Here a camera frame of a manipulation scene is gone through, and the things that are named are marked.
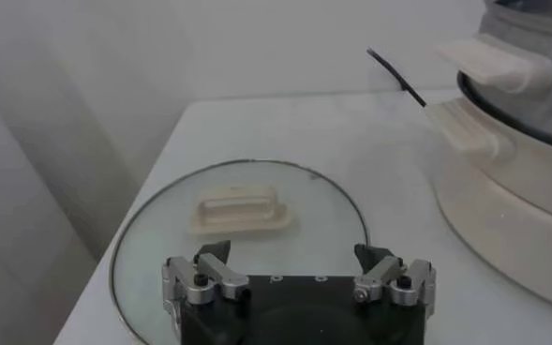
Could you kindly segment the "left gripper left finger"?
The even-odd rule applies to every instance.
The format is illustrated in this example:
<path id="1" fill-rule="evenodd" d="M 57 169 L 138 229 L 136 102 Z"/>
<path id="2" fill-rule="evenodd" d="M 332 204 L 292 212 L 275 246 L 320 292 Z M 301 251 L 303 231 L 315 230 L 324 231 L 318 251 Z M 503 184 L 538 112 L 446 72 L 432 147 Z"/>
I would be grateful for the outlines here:
<path id="1" fill-rule="evenodd" d="M 193 306 L 213 303 L 219 296 L 238 301 L 250 288 L 250 278 L 227 265 L 231 242 L 203 245 L 190 261 L 170 257 L 162 265 L 164 306 L 186 302 Z"/>

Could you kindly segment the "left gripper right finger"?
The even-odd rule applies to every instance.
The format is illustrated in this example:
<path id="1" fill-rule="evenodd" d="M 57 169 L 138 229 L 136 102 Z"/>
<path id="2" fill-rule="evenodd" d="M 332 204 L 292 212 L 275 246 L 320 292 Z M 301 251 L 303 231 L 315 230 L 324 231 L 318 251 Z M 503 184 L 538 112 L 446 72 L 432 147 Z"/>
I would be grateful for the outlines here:
<path id="1" fill-rule="evenodd" d="M 431 262 L 414 260 L 406 265 L 387 248 L 362 244 L 354 246 L 354 254 L 363 270 L 353 280 L 356 302 L 380 301 L 387 295 L 397 306 L 435 306 L 436 270 Z"/>

